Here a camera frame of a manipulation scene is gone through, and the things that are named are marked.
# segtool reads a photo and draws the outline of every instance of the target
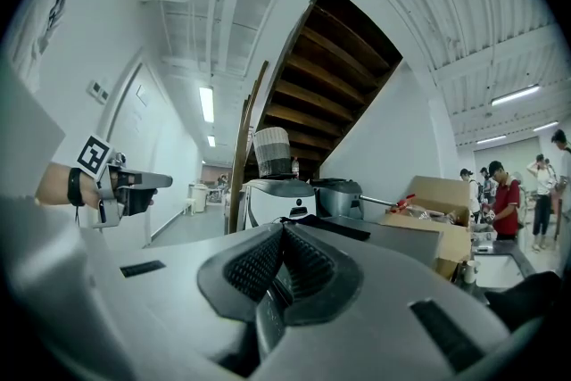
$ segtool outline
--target wooden staircase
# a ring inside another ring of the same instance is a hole
[[[385,34],[349,0],[317,0],[277,71],[258,130],[284,128],[300,179],[316,178],[400,61]],[[252,147],[244,182],[257,177]]]

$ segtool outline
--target door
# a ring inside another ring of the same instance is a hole
[[[121,101],[108,141],[125,154],[127,168],[153,171],[153,155],[166,109],[148,67],[141,64]],[[139,249],[151,242],[149,211],[123,218],[103,235],[111,249]]]

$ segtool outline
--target ceiling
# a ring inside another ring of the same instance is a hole
[[[208,163],[233,160],[238,121],[252,90],[244,75],[274,1],[161,2],[165,84],[191,134],[202,139]],[[388,1],[422,50],[458,146],[503,134],[518,140],[571,115],[569,56],[543,0]],[[491,107],[494,97],[536,83],[542,90],[528,99]],[[204,85],[214,88],[213,125],[202,117],[198,87]],[[207,146],[206,135],[215,135],[215,148]]]

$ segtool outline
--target hair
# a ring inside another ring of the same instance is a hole
[[[501,165],[500,161],[493,161],[490,163],[490,167],[488,167],[488,170],[490,171],[490,176],[493,177],[493,175],[496,171],[504,170],[504,169],[503,169],[503,165]]]
[[[560,142],[560,143],[567,143],[567,137],[565,137],[565,132],[561,129],[557,130],[553,137],[551,137],[551,142]]]

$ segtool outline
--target ceiling light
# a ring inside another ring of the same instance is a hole
[[[214,100],[212,98],[211,87],[201,87],[200,103],[203,106],[203,116],[206,122],[214,122]]]
[[[503,95],[502,97],[497,97],[492,99],[492,106],[504,104],[505,102],[510,102],[512,100],[516,100],[519,97],[525,97],[526,95],[533,94],[541,89],[539,85],[532,85],[528,86],[525,89],[521,89],[520,91],[512,92],[508,95]]]
[[[505,135],[501,135],[499,137],[494,137],[494,138],[486,138],[485,140],[480,140],[479,142],[476,142],[477,145],[481,145],[482,143],[489,143],[489,142],[495,142],[496,140],[502,140],[503,138],[505,138]]]
[[[545,126],[541,126],[539,128],[535,128],[534,132],[537,132],[538,130],[543,130],[545,128],[552,128],[553,126],[557,126],[559,124],[558,120],[555,120],[553,122],[550,122],[549,124],[545,124]]]

